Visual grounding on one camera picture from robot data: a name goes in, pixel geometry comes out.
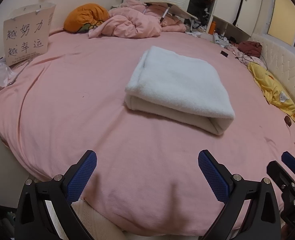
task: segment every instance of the orange bottle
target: orange bottle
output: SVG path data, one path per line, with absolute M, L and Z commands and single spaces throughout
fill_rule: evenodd
M 212 22 L 211 26 L 209 28 L 209 34 L 213 35 L 213 33 L 215 31 L 215 27 L 216 27 L 216 22 Z

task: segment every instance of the handwritten sign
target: handwritten sign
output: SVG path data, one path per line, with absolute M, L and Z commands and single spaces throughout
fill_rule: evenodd
M 46 53 L 55 4 L 45 2 L 14 10 L 3 24 L 6 64 Z

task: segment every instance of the pink bed sheet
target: pink bed sheet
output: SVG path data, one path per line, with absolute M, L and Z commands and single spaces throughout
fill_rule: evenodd
M 216 68 L 236 114 L 223 136 L 124 106 L 124 88 L 152 45 Z M 96 151 L 97 168 L 82 198 L 124 230 L 203 235 L 223 204 L 198 167 L 201 150 L 232 174 L 257 181 L 284 151 L 295 156 L 295 123 L 287 127 L 285 114 L 267 104 L 246 67 L 221 50 L 184 33 L 140 40 L 55 34 L 48 52 L 0 91 L 0 137 L 41 180 Z M 245 209 L 235 228 L 244 215 Z

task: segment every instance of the small round object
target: small round object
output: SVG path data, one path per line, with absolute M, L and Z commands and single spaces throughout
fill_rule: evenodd
M 63 178 L 63 176 L 61 174 L 58 174 L 58 175 L 54 176 L 55 181 L 60 181 L 62 178 Z
M 266 183 L 266 184 L 270 184 L 271 183 L 271 180 L 269 178 L 264 178 L 263 181 Z
M 33 180 L 31 180 L 31 179 L 27 179 L 27 180 L 25 181 L 25 185 L 31 185 L 32 182 L 33 182 Z
M 292 120 L 288 115 L 284 117 L 284 121 L 289 127 L 292 125 Z
M 236 181 L 240 181 L 242 179 L 242 176 L 240 174 L 234 174 L 233 179 L 235 179 Z

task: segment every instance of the folded towel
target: folded towel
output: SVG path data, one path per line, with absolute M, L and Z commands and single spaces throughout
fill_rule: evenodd
M 235 118 L 213 66 L 155 46 L 143 54 L 125 91 L 131 110 L 165 116 L 216 135 Z

